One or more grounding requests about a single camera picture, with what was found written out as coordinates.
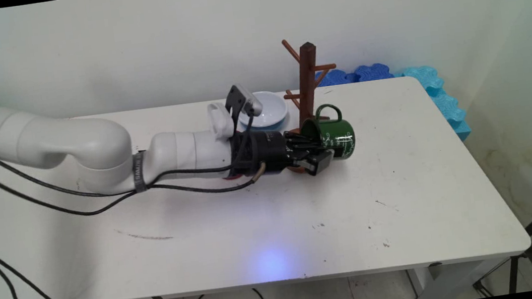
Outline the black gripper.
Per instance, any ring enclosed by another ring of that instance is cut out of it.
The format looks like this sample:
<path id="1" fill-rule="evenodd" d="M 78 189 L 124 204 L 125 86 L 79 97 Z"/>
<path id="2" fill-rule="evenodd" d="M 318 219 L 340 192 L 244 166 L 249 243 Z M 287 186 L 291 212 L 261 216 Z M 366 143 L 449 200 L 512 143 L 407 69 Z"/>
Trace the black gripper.
<path id="1" fill-rule="evenodd" d="M 267 174 L 280 173 L 292 167 L 291 152 L 312 151 L 303 159 L 296 160 L 296 166 L 303 168 L 306 174 L 316 176 L 327 169 L 334 158 L 334 150 L 326 149 L 320 136 L 305 136 L 292 130 L 285 131 L 285 136 L 276 131 L 250 131 L 245 147 L 240 154 L 240 146 L 245 133 L 237 133 L 230 139 L 232 161 L 237 162 L 233 168 L 235 175 L 254 175 L 261 163 L 265 164 Z"/>

